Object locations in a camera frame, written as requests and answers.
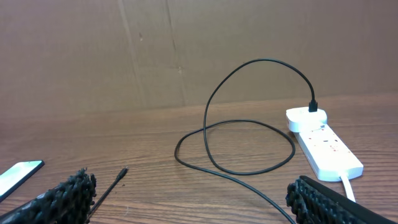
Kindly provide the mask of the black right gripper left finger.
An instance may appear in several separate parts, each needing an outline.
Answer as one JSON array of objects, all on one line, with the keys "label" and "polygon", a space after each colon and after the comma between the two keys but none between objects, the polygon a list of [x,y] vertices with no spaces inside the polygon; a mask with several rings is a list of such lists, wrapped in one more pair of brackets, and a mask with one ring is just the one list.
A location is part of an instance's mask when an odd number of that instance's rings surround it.
[{"label": "black right gripper left finger", "polygon": [[86,223],[95,197],[95,175],[81,169],[30,202],[1,215],[1,224]]}]

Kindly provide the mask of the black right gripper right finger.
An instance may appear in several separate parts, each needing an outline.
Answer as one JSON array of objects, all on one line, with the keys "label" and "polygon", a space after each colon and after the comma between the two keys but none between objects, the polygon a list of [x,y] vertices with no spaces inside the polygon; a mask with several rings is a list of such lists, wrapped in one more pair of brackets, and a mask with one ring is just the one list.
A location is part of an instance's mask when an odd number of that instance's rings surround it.
[{"label": "black right gripper right finger", "polygon": [[305,175],[288,185],[285,199],[299,224],[396,224]]}]

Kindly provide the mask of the blue Galaxy smartphone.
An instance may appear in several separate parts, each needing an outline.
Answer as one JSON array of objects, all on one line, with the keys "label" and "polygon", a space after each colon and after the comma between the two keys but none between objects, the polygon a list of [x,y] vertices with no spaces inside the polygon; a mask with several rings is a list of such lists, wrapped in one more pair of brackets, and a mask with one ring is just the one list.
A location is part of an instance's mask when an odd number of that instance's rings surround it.
[{"label": "blue Galaxy smartphone", "polygon": [[1,202],[45,165],[43,160],[22,161],[1,174]]}]

